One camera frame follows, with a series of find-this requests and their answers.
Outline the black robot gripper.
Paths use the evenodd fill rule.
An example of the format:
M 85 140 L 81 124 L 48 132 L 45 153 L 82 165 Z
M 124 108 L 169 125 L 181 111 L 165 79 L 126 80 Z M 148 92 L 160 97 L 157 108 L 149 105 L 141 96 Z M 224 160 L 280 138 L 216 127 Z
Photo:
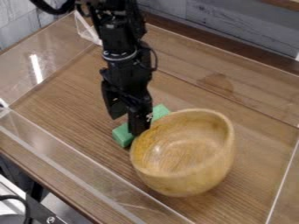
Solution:
M 149 47 L 141 47 L 132 59 L 109 61 L 98 71 L 106 112 L 116 120 L 128 109 L 128 132 L 133 136 L 149 129 L 153 118 L 152 107 L 140 107 L 152 100 L 146 85 L 157 64 L 152 64 L 150 52 Z

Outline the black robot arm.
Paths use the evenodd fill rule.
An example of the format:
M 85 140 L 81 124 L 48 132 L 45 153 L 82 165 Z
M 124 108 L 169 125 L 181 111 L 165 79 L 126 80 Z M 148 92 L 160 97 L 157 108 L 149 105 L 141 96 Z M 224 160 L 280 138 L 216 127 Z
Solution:
M 140 135 L 149 129 L 152 121 L 148 83 L 157 68 L 157 57 L 142 41 L 145 20 L 136 0 L 66 0 L 57 9 L 45 0 L 29 1 L 52 15 L 74 10 L 90 18 L 106 62 L 98 70 L 106 112 L 113 119 L 126 116 L 128 132 Z

